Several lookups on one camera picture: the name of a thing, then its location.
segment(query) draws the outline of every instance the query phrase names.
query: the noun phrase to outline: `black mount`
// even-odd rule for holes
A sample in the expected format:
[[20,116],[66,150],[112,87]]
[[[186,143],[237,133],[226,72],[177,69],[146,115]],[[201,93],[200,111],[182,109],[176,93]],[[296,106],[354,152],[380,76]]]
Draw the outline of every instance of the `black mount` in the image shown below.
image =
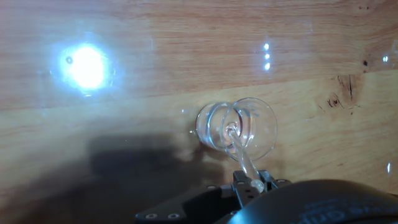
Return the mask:
[[[275,180],[266,170],[258,173],[265,186],[264,194],[291,184],[288,180]],[[232,184],[199,187],[139,213],[136,223],[226,223],[238,210],[260,196],[258,190],[250,186],[251,179],[243,171],[235,171],[233,179]]]

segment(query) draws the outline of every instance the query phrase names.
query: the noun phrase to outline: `black plastic part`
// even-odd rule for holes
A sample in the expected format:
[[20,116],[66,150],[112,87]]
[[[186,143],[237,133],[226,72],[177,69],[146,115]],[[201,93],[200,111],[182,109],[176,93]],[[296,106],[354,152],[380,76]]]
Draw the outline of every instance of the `black plastic part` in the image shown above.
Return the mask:
[[214,224],[227,224],[230,219],[233,217],[233,215],[231,214],[227,214],[225,215],[223,218],[220,218],[217,222],[215,222]]
[[[236,197],[222,197],[221,188],[201,187],[136,215],[135,223],[215,223],[226,214],[239,210]],[[146,218],[156,214],[155,218]],[[169,218],[178,214],[178,218]]]
[[234,183],[232,184],[236,197],[239,200],[241,208],[260,196],[255,187],[250,186],[251,179],[246,177],[243,171],[234,172]]
[[242,208],[228,223],[395,223],[398,198],[363,184],[312,180],[272,190]]
[[292,184],[291,181],[285,179],[275,180],[266,170],[259,170],[258,173],[261,181],[266,184],[264,186],[265,192]]

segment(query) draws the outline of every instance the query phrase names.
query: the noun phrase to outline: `glass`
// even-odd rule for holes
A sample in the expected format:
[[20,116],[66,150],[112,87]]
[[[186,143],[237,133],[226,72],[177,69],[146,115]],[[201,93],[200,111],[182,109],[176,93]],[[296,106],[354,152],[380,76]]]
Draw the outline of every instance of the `glass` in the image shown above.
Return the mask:
[[253,187],[262,192],[264,186],[253,161],[275,148],[277,121],[271,107],[257,98],[206,105],[199,112],[196,126],[200,141],[238,161],[253,180]]

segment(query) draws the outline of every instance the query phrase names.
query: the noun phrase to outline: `metal screw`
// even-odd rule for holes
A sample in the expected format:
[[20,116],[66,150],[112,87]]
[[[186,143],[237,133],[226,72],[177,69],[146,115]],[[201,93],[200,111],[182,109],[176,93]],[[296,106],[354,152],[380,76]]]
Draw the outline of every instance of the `metal screw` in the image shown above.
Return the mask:
[[180,216],[179,214],[173,213],[173,214],[168,215],[167,218],[178,218],[179,216]]
[[150,218],[156,218],[157,217],[157,214],[148,214],[148,215],[146,215],[145,216],[145,218],[148,218],[148,219],[150,219]]

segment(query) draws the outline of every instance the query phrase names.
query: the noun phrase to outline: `wooden panel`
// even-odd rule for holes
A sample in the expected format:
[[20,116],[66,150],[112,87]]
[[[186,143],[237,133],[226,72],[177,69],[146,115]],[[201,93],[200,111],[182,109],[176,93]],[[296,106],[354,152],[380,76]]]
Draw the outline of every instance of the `wooden panel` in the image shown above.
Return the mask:
[[194,186],[230,182],[238,164],[203,148],[194,123],[206,104],[245,97],[267,102],[279,125],[258,168],[398,194],[397,11],[2,0],[0,222],[131,223]]

